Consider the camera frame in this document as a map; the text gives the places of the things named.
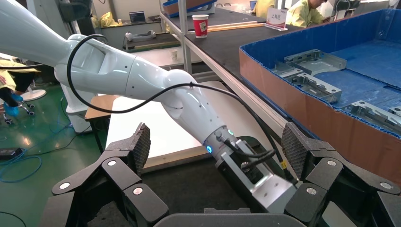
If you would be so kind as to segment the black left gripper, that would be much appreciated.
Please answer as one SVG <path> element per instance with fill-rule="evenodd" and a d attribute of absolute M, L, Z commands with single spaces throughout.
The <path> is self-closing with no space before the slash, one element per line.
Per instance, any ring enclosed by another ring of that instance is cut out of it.
<path fill-rule="evenodd" d="M 265 207 L 253 196 L 257 183 L 264 178 L 258 168 L 243 170 L 241 167 L 248 163 L 245 157 L 220 157 L 216 168 L 252 212 L 267 212 Z"/>

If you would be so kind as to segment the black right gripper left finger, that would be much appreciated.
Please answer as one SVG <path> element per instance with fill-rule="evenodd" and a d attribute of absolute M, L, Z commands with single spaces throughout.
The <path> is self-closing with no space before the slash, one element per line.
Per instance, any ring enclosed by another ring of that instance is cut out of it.
<path fill-rule="evenodd" d="M 110 143 L 97 161 L 54 185 L 39 226 L 85 227 L 110 202 L 130 226 L 154 226 L 169 209 L 140 177 L 150 144 L 144 123 L 129 138 Z"/>

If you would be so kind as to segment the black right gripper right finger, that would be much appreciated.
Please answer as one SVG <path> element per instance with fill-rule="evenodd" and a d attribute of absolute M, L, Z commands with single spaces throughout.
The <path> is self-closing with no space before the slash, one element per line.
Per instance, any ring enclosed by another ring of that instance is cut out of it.
<path fill-rule="evenodd" d="M 324 227 L 330 202 L 358 227 L 398 227 L 401 190 L 398 185 L 362 169 L 328 142 L 305 136 L 294 123 L 283 130 L 282 150 L 301 185 L 284 213 L 307 227 Z"/>

